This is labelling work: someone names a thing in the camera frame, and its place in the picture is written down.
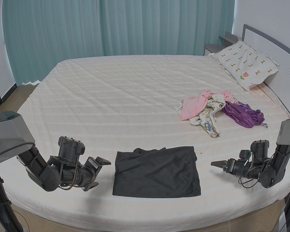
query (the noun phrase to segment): white headboard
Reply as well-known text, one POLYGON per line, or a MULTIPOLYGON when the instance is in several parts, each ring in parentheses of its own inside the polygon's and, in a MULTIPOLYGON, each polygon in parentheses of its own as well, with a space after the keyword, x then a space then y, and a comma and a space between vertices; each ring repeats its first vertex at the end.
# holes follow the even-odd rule
POLYGON ((274 91, 290 112, 290 48, 246 24, 242 41, 280 64, 279 71, 270 75, 264 83, 274 91))

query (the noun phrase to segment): pillow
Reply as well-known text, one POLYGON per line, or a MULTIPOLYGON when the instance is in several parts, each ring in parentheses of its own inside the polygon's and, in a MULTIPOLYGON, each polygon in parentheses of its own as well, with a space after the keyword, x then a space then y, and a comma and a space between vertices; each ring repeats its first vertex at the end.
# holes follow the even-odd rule
POLYGON ((246 91, 278 71, 266 54, 256 52, 241 40, 211 56, 246 91))

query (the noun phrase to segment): white bed sheet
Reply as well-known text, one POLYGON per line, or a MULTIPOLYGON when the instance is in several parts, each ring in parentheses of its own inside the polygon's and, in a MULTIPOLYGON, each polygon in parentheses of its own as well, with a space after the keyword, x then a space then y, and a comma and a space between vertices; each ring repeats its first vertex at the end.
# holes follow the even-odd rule
POLYGON ((238 159, 252 141, 268 139, 269 156, 287 112, 265 86, 244 91, 212 57, 111 56, 65 60, 50 72, 19 109, 42 156, 58 155, 62 135, 81 140, 81 156, 112 162, 100 171, 97 187, 45 192, 12 158, 0 164, 6 192, 15 205, 41 217, 91 230, 183 231, 217 224, 265 207, 290 191, 290 160, 286 176, 265 189, 245 189, 237 178, 210 166, 211 161, 238 159), (243 128, 217 114, 218 138, 202 127, 181 121, 174 110, 182 98, 202 90, 231 91, 234 97, 264 113, 268 129, 243 128), (201 196, 146 199, 112 196, 117 151, 194 146, 201 196))

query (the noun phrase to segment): black folded garment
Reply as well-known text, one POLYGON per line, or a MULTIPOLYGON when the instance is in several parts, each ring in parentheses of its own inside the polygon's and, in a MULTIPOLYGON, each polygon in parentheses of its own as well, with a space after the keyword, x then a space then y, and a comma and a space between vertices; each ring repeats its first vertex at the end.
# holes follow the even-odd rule
POLYGON ((113 195, 182 198, 201 195, 193 146, 117 152, 113 195))

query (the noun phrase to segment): purple satin fabric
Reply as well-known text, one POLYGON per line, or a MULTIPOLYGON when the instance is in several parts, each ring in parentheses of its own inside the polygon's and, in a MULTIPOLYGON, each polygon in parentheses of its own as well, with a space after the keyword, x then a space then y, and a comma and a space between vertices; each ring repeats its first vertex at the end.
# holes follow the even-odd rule
POLYGON ((241 102, 233 104, 226 101, 222 111, 243 127, 252 128, 254 125, 266 125, 267 127, 267 124, 262 124, 263 113, 260 110, 252 110, 248 104, 241 102))

